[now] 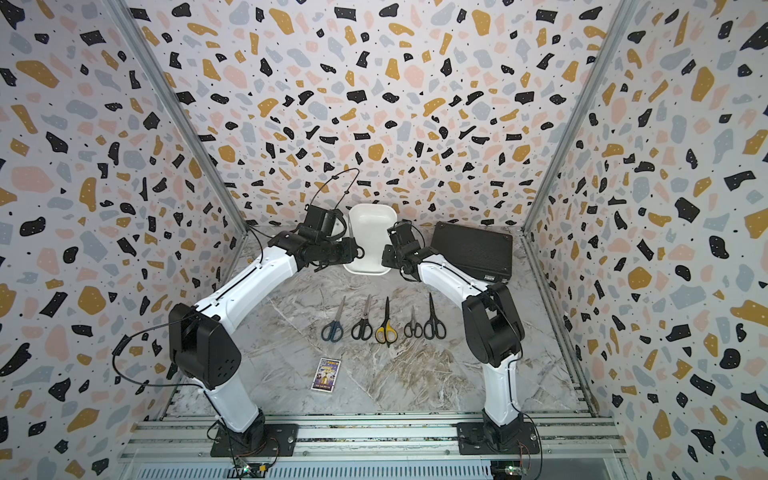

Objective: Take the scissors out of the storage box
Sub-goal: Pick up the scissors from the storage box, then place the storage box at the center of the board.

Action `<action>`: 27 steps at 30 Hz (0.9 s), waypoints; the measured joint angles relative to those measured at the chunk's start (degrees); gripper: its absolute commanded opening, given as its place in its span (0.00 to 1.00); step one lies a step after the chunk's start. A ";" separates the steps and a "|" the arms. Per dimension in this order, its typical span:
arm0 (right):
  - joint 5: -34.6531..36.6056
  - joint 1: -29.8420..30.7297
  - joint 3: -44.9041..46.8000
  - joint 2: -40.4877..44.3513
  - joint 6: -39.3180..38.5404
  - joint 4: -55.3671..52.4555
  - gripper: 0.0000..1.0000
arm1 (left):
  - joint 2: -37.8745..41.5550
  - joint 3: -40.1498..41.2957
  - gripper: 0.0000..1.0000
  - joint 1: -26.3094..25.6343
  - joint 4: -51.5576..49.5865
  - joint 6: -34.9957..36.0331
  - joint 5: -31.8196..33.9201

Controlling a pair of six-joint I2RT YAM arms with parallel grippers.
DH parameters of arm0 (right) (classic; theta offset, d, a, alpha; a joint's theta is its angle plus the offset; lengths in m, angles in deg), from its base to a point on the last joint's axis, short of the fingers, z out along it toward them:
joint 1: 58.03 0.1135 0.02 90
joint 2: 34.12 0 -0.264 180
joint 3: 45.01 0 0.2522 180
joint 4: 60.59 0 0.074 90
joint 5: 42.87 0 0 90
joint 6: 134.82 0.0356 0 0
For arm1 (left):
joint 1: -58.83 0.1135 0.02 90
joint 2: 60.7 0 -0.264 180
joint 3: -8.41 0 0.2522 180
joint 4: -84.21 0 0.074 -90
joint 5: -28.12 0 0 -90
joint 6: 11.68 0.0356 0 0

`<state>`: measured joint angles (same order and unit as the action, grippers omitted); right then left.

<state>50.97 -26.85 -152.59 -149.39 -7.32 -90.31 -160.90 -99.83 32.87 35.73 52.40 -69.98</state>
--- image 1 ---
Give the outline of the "all black scissors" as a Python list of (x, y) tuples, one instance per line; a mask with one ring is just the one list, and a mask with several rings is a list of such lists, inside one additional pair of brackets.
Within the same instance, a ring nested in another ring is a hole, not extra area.
[(446, 325), (437, 317), (432, 294), (429, 294), (429, 318), (423, 326), (423, 336), (427, 340), (444, 339), (447, 335)]

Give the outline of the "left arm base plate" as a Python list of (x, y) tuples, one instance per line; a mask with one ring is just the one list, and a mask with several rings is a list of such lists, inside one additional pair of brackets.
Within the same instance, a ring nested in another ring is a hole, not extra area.
[(298, 437), (298, 424), (257, 424), (244, 433), (230, 430), (221, 422), (210, 450), (213, 458), (290, 457)]

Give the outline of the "black handled large scissors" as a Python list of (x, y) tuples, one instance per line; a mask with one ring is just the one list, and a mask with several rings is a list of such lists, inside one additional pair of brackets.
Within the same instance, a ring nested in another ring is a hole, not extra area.
[(368, 295), (363, 309), (362, 317), (353, 325), (351, 337), (354, 340), (367, 341), (373, 335), (373, 327), (369, 321), (372, 296)]

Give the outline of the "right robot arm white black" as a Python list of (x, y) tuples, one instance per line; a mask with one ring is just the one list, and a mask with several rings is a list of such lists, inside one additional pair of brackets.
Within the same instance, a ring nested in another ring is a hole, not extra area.
[(422, 246), (411, 232), (392, 227), (388, 233), (382, 265), (438, 290), (460, 307), (467, 346), (482, 364), (481, 443), (498, 452), (511, 450), (524, 425), (517, 362), (522, 358), (525, 333), (508, 287), (472, 278)]

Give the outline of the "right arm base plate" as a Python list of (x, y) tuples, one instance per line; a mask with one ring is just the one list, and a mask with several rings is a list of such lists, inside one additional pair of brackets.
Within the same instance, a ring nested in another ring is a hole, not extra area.
[(492, 421), (461, 422), (456, 426), (461, 455), (536, 455), (541, 452), (534, 424), (513, 421), (499, 427)]

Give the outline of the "small black scissors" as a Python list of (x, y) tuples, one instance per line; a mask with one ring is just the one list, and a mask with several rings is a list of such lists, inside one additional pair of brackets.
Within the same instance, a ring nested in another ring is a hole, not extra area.
[(403, 327), (407, 338), (421, 338), (424, 333), (423, 325), (417, 321), (415, 307), (411, 307), (410, 320)]

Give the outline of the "blue handled scissors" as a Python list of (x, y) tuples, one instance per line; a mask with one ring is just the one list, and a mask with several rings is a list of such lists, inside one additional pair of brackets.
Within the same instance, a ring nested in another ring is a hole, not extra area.
[(326, 324), (321, 331), (321, 339), (326, 342), (336, 343), (343, 338), (344, 328), (342, 326), (341, 317), (344, 310), (346, 298), (343, 297), (340, 305), (336, 310), (336, 314), (333, 320)]

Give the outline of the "white plastic storage box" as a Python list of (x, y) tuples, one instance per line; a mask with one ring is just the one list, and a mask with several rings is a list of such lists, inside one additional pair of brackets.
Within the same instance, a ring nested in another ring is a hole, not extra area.
[(389, 242), (388, 229), (398, 220), (396, 211), (382, 204), (357, 204), (348, 214), (350, 234), (358, 247), (364, 250), (360, 259), (345, 264), (354, 275), (381, 276), (390, 271), (382, 265), (385, 245)]

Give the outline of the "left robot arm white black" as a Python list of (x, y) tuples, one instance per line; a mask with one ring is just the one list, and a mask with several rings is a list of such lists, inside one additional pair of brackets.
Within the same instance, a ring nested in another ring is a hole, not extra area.
[(271, 238), (259, 260), (226, 285), (169, 315), (170, 358), (192, 384), (203, 389), (226, 427), (243, 434), (261, 421), (238, 370), (242, 355), (233, 336), (246, 315), (302, 268), (344, 265), (365, 255), (354, 238), (309, 238), (283, 231)]

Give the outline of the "yellow black handled scissors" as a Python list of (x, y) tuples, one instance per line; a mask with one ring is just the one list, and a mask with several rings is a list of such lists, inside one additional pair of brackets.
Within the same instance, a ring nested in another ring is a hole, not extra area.
[(386, 298), (384, 307), (384, 320), (375, 332), (375, 339), (379, 344), (390, 346), (398, 339), (397, 331), (390, 324), (390, 299)]

